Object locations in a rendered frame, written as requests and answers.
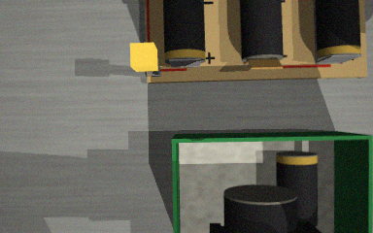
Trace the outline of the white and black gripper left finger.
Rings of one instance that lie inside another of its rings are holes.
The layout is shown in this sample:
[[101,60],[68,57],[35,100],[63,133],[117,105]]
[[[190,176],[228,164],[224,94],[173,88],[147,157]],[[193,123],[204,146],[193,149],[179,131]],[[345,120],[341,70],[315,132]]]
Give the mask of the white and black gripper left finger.
[[226,230],[220,223],[210,223],[210,233],[226,233]]

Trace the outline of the black battery with yellow band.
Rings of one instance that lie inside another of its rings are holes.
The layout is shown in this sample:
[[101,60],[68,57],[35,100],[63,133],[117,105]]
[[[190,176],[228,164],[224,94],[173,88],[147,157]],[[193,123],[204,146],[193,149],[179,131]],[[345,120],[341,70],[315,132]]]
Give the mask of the black battery with yellow band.
[[317,59],[361,54],[358,0],[315,0]]
[[163,0],[164,57],[206,62],[204,0]]
[[226,233],[298,233],[297,193],[289,188],[246,184],[223,192]]
[[318,227],[318,154],[308,151],[276,153],[277,186],[297,192],[297,221]]
[[240,0],[242,61],[284,59],[282,0]]

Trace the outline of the tan flat circuit board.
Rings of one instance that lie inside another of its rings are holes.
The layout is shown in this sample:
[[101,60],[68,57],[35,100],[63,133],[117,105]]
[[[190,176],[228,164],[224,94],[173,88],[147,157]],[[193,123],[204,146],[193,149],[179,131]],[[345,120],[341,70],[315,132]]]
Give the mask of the tan flat circuit board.
[[164,57],[163,0],[145,0],[146,43],[130,44],[131,68],[147,83],[198,83],[367,77],[364,0],[361,54],[317,60],[315,0],[282,0],[284,59],[242,61],[239,0],[204,0],[206,62]]

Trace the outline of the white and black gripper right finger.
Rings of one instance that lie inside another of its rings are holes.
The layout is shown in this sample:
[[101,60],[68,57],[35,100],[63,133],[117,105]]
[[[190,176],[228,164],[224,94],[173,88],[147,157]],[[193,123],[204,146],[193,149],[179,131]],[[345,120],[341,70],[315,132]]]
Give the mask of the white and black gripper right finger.
[[322,233],[310,221],[298,221],[298,233]]

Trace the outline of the green open box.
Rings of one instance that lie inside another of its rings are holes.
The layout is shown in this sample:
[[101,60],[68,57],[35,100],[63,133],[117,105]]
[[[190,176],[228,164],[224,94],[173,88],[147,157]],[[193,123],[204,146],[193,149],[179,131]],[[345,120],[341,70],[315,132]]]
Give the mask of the green open box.
[[175,134],[174,233],[224,226],[223,192],[237,185],[276,185],[281,151],[318,154],[319,231],[372,233],[373,135],[340,131]]

